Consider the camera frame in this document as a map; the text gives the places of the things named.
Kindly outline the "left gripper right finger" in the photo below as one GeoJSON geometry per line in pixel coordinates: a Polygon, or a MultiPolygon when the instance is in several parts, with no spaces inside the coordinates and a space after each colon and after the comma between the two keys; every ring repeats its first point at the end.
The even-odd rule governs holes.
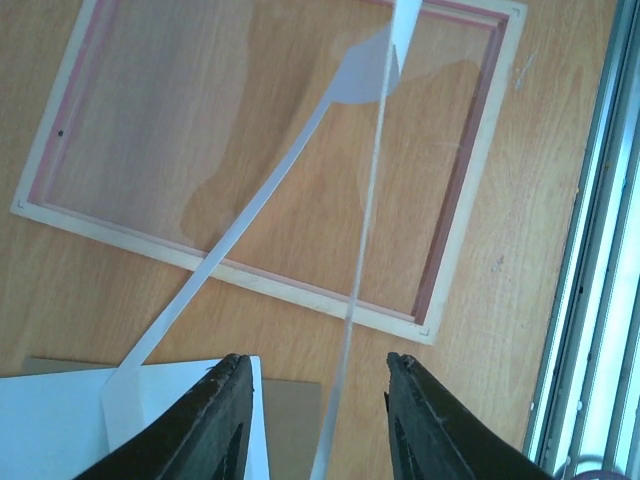
{"type": "Polygon", "coordinates": [[[385,393],[395,479],[548,479],[415,357],[391,352],[385,393]]]}

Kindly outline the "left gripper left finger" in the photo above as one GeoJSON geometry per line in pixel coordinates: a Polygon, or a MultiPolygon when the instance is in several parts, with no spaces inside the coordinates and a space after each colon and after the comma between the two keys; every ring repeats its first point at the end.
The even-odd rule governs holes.
{"type": "Polygon", "coordinates": [[[80,479],[242,479],[253,413],[250,357],[229,354],[149,427],[80,479]]]}

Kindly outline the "white mat board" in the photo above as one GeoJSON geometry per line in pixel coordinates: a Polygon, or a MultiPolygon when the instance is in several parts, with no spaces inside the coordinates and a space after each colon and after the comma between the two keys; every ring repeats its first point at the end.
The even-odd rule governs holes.
{"type": "Polygon", "coordinates": [[[286,155],[206,256],[189,256],[128,231],[31,207],[32,217],[64,230],[191,269],[191,277],[116,368],[8,377],[1,382],[1,475],[69,478],[148,433],[219,359],[150,365],[147,357],[282,182],[334,103],[384,104],[394,91],[421,5],[395,4],[391,22],[350,47],[328,89],[286,155]]]}

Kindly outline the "pink picture frame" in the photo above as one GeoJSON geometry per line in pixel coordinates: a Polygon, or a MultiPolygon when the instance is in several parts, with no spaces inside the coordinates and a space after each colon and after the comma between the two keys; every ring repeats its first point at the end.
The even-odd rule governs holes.
{"type": "MultiPolygon", "coordinates": [[[[13,214],[188,270],[202,252],[175,242],[74,213],[44,198],[44,173],[66,151],[102,42],[112,28],[117,1],[82,4],[52,86],[11,205],[13,214]]],[[[426,15],[487,28],[490,37],[469,120],[436,223],[433,241],[409,314],[367,302],[355,308],[355,323],[420,344],[432,345],[441,324],[480,179],[503,103],[509,70],[523,31],[527,7],[511,1],[427,1],[426,15]]]]}

